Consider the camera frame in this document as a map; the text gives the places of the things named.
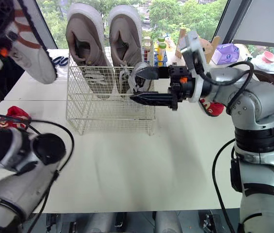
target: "beige shoe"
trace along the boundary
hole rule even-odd
[[[76,3],[71,5],[67,17],[65,36],[70,54],[81,66],[83,77],[93,93],[106,99],[113,90],[113,68],[105,55],[100,13],[90,5]]]
[[[138,11],[127,5],[114,7],[109,13],[111,57],[114,67],[134,67],[142,61],[142,23]],[[116,69],[116,86],[120,94],[129,90],[128,75],[120,78]]]

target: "pink cup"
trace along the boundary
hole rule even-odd
[[[266,63],[273,63],[274,62],[274,54],[269,51],[265,51],[262,54],[262,60]]]

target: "purple box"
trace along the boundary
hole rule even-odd
[[[212,61],[216,65],[231,64],[238,61],[239,48],[234,44],[218,45],[212,56]]]

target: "floor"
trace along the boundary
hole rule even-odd
[[[239,219],[239,209],[228,209],[227,210],[229,218],[237,229],[238,219]],[[223,227],[225,232],[227,230],[227,225],[223,217],[222,210],[212,210],[213,214],[220,215],[223,222]],[[203,229],[199,226],[198,211],[177,211],[183,233],[204,233]],[[86,225],[87,220],[91,214],[61,214],[57,216],[60,222],[71,222],[76,221],[78,223],[78,233],[81,233]],[[26,233],[29,225],[33,219],[29,220],[23,226],[23,232]],[[152,218],[152,212],[132,212],[127,215],[127,228],[126,232],[136,232],[136,233],[153,233],[154,230],[154,220]],[[61,226],[52,226],[50,233],[60,233]],[[32,233],[46,233],[46,214],[42,214],[39,221],[37,222]]]

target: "bottle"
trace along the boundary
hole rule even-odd
[[[163,66],[163,60],[165,57],[165,49],[166,49],[166,44],[163,42],[160,42],[159,46],[158,46],[158,51],[157,51],[157,65],[159,67]]]

